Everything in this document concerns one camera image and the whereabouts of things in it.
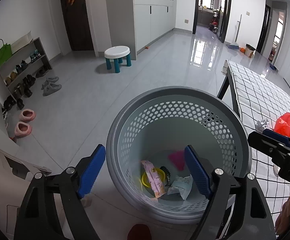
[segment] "table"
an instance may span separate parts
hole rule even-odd
[[[257,121],[268,119],[273,129],[276,120],[290,112],[290,96],[269,80],[232,61],[225,61],[227,73],[217,97],[222,99],[230,87],[234,112],[240,117],[249,133],[255,131]],[[266,197],[273,221],[290,196],[290,183],[274,171],[271,159],[252,149],[253,173]]]

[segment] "yellow bowl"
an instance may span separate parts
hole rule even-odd
[[[155,169],[157,170],[157,173],[158,173],[159,178],[164,183],[164,180],[166,178],[165,173],[161,169],[159,169],[159,168],[155,168]],[[142,183],[143,183],[144,186],[150,187],[150,183],[148,181],[146,171],[144,171],[144,173],[142,175]]]

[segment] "basket rim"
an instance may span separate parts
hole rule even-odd
[[[163,96],[169,95],[184,95],[184,96],[191,96],[196,97],[206,102],[213,104],[230,119],[230,121],[234,124],[238,134],[240,134],[240,141],[242,144],[243,150],[243,161],[242,161],[242,168],[241,172],[237,177],[244,177],[247,173],[251,170],[251,162],[252,162],[252,154],[251,148],[248,145],[247,141],[247,131],[237,116],[237,114],[222,100],[219,98],[198,89],[193,89],[189,87],[183,86],[169,86],[169,87],[160,87],[153,90],[149,90],[144,92],[134,99],[132,99],[129,103],[127,103],[122,110],[117,114],[116,118],[114,119],[112,126],[109,130],[106,142],[106,160],[107,166],[109,170],[109,174],[111,179],[120,192],[120,194],[135,208],[139,209],[141,212],[146,212],[146,214],[150,215],[151,217],[172,224],[193,224],[198,223],[200,218],[203,216],[204,211],[196,211],[191,214],[188,213],[176,213],[171,211],[164,211],[157,208],[149,208],[149,206],[143,201],[136,200],[136,194],[130,188],[130,185],[124,179],[124,176],[121,172],[119,163],[118,163],[118,156],[117,154],[117,144],[118,139],[120,136],[121,129],[123,128],[126,120],[128,117],[141,105],[144,103]],[[234,196],[230,196],[228,199],[228,207],[234,203]]]

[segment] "gray plastic basket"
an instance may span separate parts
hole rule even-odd
[[[185,201],[177,194],[165,194],[155,201],[141,184],[142,160],[155,154],[159,157],[166,150],[182,150],[188,144],[215,168],[239,177],[250,172],[251,150],[246,130],[226,104],[200,90],[164,87],[130,101],[110,128],[106,158],[117,190],[131,205],[159,221],[198,223],[208,200],[198,192],[195,183]],[[233,202],[234,196],[230,196],[228,205]]]

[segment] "white stool seat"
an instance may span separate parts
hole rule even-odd
[[[130,53],[129,47],[126,46],[116,46],[116,47],[112,47],[107,49],[104,52],[104,56],[105,58],[121,58],[121,57],[125,57]]]

